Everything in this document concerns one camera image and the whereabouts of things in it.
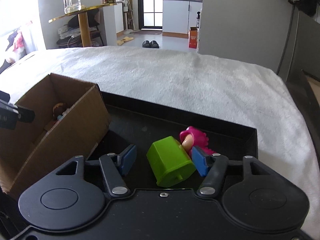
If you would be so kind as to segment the white kitchen cabinet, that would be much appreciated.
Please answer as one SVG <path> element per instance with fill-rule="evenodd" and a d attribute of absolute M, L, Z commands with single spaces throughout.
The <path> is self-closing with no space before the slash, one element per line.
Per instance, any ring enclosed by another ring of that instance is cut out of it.
<path fill-rule="evenodd" d="M 188 38 L 191 27 L 196 27 L 197 13 L 202 0 L 162 0 L 164 36 Z"/>

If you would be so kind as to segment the black slipper left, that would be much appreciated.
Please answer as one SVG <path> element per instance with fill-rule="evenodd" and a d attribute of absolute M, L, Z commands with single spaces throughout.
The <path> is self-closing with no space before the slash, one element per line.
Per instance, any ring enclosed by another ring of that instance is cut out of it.
<path fill-rule="evenodd" d="M 150 42 L 148 40 L 145 40 L 143 43 L 142 43 L 142 47 L 143 48 L 151 48 L 152 45 L 150 44 Z"/>

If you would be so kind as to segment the round gold side table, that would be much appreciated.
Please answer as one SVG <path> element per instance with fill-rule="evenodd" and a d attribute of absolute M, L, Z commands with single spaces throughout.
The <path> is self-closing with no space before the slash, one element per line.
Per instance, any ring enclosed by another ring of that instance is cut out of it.
<path fill-rule="evenodd" d="M 81 40 L 82 40 L 82 46 L 83 47 L 91 47 L 92 43 L 91 43 L 91 35 L 90 35 L 90 31 L 89 31 L 89 23 L 88 23 L 88 16 L 87 16 L 87 12 L 94 10 L 94 9 L 100 9 L 103 7 L 111 7 L 111 6 L 115 6 L 116 3 L 111 3 L 111 4 L 100 4 L 100 5 L 95 5 L 95 6 L 91 6 L 91 7 L 84 7 L 84 9 L 81 10 L 77 10 L 74 12 L 70 12 L 68 14 L 64 14 L 62 16 L 58 16 L 56 18 L 52 18 L 50 19 L 48 22 L 52 23 L 56 20 L 59 20 L 61 18 L 67 17 L 67 16 L 73 16 L 73 15 L 77 15 L 78 16 L 78 21 L 79 21 L 79 27 L 80 27 L 80 35 L 81 35 Z"/>

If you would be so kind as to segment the brown cardboard box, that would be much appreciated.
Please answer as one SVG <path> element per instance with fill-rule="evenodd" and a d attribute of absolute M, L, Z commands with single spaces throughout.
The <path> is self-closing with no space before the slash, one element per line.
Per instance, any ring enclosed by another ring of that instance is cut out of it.
<path fill-rule="evenodd" d="M 67 103 L 60 121 L 53 107 Z M 1 189 L 14 199 L 75 155 L 88 157 L 111 121 L 97 84 L 49 74 L 18 100 L 32 123 L 1 128 Z"/>

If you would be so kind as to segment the black round stool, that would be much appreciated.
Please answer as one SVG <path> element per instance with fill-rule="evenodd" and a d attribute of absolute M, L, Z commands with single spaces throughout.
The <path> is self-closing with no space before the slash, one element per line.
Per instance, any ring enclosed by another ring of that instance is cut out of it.
<path fill-rule="evenodd" d="M 101 32 L 98 30 L 90 31 L 91 44 L 94 47 L 102 47 L 105 45 Z M 83 47 L 81 35 L 72 35 L 56 42 L 58 48 Z"/>

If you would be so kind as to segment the black slipper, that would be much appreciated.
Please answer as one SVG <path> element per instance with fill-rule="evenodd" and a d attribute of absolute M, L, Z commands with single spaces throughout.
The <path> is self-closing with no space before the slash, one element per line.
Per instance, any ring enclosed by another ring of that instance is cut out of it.
<path fill-rule="evenodd" d="M 142 43 L 142 47 L 143 48 L 151 48 L 152 45 L 150 44 L 150 42 L 148 40 L 145 40 L 143 43 Z"/>
<path fill-rule="evenodd" d="M 159 44 L 155 40 L 150 42 L 150 46 L 151 46 L 151 48 L 159 48 Z"/>

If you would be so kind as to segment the green plastic block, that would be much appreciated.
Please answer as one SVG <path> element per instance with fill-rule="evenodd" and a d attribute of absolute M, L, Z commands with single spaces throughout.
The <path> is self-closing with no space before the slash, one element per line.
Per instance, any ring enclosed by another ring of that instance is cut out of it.
<path fill-rule="evenodd" d="M 160 187 L 172 187 L 188 179 L 196 167 L 172 136 L 151 144 L 146 157 Z"/>

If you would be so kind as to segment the yellow slippers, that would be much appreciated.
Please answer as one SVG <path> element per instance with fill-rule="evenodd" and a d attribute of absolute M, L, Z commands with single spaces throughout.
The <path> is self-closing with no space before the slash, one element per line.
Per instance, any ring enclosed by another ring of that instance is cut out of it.
<path fill-rule="evenodd" d="M 125 37 L 122 38 L 121 40 L 118 40 L 118 41 L 117 41 L 117 45 L 118 45 L 118 46 L 122 46 L 123 44 L 125 44 L 125 43 L 127 43 L 127 42 L 130 42 L 130 41 L 132 41 L 132 40 L 134 40 L 133 37 L 125 36 Z"/>

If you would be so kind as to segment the pink bear toy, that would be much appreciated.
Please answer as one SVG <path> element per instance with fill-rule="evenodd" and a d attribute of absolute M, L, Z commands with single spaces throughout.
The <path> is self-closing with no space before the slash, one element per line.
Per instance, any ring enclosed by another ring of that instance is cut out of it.
<path fill-rule="evenodd" d="M 189 126 L 186 130 L 180 133 L 180 141 L 189 157 L 191 157 L 192 148 L 194 146 L 199 146 L 207 155 L 216 153 L 214 150 L 208 148 L 209 138 L 206 133 L 193 126 Z"/>

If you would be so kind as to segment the black slipper right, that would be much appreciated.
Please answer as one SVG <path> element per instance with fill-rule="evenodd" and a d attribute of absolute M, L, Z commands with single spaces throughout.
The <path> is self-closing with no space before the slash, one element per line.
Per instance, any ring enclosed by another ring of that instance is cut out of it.
<path fill-rule="evenodd" d="M 150 46 L 151 46 L 151 48 L 159 48 L 159 44 L 155 40 L 150 42 Z"/>

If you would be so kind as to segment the brown-haired doll figurine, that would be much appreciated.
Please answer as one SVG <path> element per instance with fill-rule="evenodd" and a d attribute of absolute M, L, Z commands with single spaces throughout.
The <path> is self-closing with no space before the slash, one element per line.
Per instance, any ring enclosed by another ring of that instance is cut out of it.
<path fill-rule="evenodd" d="M 67 111 L 68 107 L 67 107 L 67 103 L 57 103 L 54 107 L 53 107 L 53 120 L 57 120 L 57 116 L 58 115 L 63 115 L 66 111 Z"/>

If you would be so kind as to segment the spray bottle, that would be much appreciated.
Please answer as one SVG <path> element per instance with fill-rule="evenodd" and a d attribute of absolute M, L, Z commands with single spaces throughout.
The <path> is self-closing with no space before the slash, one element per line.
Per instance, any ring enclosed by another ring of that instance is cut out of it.
<path fill-rule="evenodd" d="M 200 28 L 200 18 L 201 18 L 201 12 L 198 11 L 197 12 L 197 18 L 196 18 L 196 27 L 197 27 L 197 29 Z"/>

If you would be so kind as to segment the white standing fan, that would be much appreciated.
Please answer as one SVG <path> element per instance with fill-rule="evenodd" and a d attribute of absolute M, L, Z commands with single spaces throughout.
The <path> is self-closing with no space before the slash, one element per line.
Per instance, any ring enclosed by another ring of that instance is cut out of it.
<path fill-rule="evenodd" d="M 123 7 L 124 16 L 124 34 L 133 33 L 135 29 L 135 24 L 133 20 L 133 13 L 130 0 L 116 0 L 117 3 L 121 3 Z"/>

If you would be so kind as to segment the orange cardboard box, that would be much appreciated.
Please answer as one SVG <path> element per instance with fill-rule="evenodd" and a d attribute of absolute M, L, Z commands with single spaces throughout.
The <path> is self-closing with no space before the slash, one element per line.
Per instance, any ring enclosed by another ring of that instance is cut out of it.
<path fill-rule="evenodd" d="M 198 41 L 198 27 L 191 27 L 189 29 L 189 48 L 196 49 L 197 48 L 197 41 Z"/>

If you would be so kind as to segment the white power strip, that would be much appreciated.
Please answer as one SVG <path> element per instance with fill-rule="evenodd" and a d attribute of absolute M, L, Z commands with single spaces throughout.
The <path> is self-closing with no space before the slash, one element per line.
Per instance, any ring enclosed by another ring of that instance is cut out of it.
<path fill-rule="evenodd" d="M 80 28 L 72 28 L 68 25 L 64 25 L 57 30 L 57 33 L 61 40 L 68 38 L 68 37 L 78 37 L 81 35 Z"/>

